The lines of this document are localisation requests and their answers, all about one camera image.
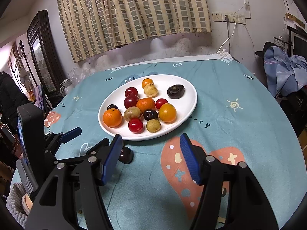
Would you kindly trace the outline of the grey knit sleeve forearm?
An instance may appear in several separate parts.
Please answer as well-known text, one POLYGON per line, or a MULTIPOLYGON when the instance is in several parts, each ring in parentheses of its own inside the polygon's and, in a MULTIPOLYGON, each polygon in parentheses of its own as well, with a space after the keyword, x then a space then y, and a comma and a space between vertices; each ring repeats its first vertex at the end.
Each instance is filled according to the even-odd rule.
POLYGON ((6 207, 22 228, 25 228, 30 209, 26 205, 26 190, 21 182, 12 185, 6 207))

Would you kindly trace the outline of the person left hand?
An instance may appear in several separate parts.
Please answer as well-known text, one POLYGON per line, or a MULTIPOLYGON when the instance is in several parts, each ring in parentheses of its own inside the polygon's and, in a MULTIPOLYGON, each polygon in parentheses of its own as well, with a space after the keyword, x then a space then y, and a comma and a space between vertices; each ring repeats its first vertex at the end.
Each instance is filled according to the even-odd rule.
POLYGON ((22 196, 21 206, 22 206, 24 212, 26 213, 26 215, 29 215, 29 213, 30 213, 30 211, 32 209, 32 206, 33 206, 33 202, 31 201, 31 199, 30 199, 30 197, 28 196, 27 193, 25 193, 22 196))

